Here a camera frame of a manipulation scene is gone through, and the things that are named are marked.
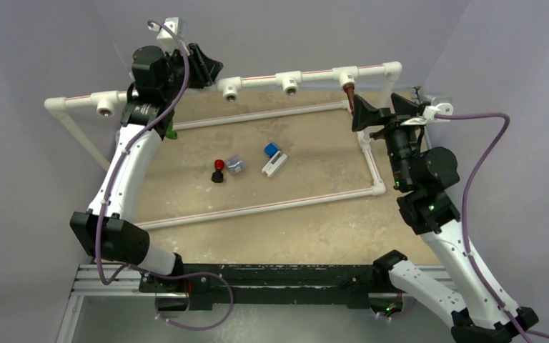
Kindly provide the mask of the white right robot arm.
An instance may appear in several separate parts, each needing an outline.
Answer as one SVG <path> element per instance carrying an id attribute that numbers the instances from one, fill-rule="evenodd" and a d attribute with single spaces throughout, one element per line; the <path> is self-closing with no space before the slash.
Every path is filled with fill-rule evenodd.
<path id="1" fill-rule="evenodd" d="M 351 100 L 352 130 L 374 127 L 371 139 L 385 142 L 402 219 L 429 246 L 454 283 L 453 288 L 421 272 L 404 254 L 391 251 L 375 260 L 378 289 L 393 287 L 436 314 L 456 342 L 510 342 L 538 323 L 500 285 L 470 241 L 467 220 L 447 195 L 460 180 L 453 152 L 422 150 L 425 127 L 452 121 L 452 104 L 438 99 L 416 103 L 391 95 L 391 107 L 377 108 L 361 96 Z"/>

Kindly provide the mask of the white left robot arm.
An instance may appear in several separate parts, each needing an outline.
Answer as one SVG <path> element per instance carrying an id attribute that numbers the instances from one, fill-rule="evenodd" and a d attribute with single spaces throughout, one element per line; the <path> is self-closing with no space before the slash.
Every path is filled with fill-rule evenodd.
<path id="1" fill-rule="evenodd" d="M 157 284 L 166 292 L 184 285 L 184 272 L 176 268 L 182 258 L 153 243 L 132 215 L 149 163 L 172 127 L 174 106 L 185 90 L 213 85 L 223 68 L 198 44 L 187 48 L 187 58 L 178 49 L 168 53 L 158 46 L 134 52 L 134 81 L 125 93 L 114 158 L 87 210 L 74 212 L 69 222 L 89 256 L 157 274 Z"/>

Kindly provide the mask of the brown copper faucet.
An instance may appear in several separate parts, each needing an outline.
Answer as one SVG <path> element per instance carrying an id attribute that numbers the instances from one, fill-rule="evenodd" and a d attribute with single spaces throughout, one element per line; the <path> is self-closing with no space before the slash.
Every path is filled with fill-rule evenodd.
<path id="1" fill-rule="evenodd" d="M 355 85 L 353 83 L 347 83 L 342 87 L 342 90 L 347 96 L 348 108 L 351 115 L 353 115 L 355 111 L 355 103 L 354 103 Z"/>

